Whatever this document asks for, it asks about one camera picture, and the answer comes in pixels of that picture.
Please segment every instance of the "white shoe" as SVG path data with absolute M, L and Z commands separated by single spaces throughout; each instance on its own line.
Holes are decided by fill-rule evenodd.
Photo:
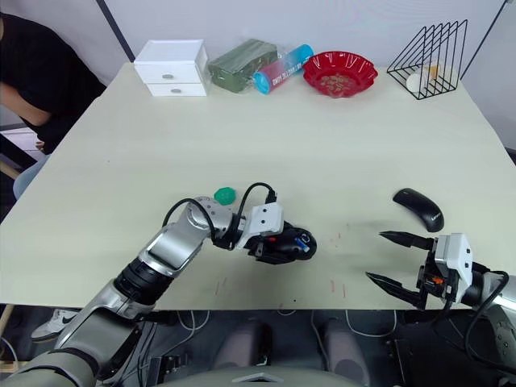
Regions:
M 52 318 L 32 332 L 32 341 L 42 343 L 55 339 L 73 320 L 77 313 L 78 312 L 72 312 L 71 310 L 55 309 Z

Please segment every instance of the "white drawer box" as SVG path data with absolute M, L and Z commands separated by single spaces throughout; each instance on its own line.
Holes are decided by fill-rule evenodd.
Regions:
M 151 94 L 157 97 L 201 97 L 206 95 L 202 83 L 149 83 L 147 87 Z
M 153 95 L 197 96 L 206 95 L 207 62 L 203 40 L 149 40 L 135 70 Z

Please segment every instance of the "jeans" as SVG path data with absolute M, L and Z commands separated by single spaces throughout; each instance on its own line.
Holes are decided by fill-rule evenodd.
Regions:
M 19 197 L 22 196 L 23 191 L 25 191 L 29 184 L 31 184 L 31 181 L 34 179 L 35 175 L 37 175 L 38 172 L 43 168 L 49 157 L 50 155 L 45 155 L 34 165 L 25 169 L 23 172 L 19 174 L 18 177 L 16 177 L 15 183 L 13 184 L 13 192 L 15 193 L 16 200 L 18 200 Z

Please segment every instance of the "black metal rack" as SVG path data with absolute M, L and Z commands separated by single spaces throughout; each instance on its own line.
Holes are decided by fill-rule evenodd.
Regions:
M 403 48 L 387 73 L 416 99 L 455 90 L 460 79 L 467 29 L 467 19 L 423 27 Z

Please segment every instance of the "person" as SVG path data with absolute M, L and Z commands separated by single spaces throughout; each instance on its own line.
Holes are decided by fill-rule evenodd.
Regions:
M 59 142 L 106 87 L 54 31 L 0 13 L 0 103 L 15 112 L 38 136 L 45 156 L 15 180 L 16 199 L 43 168 Z M 54 310 L 31 338 L 55 338 L 77 312 Z

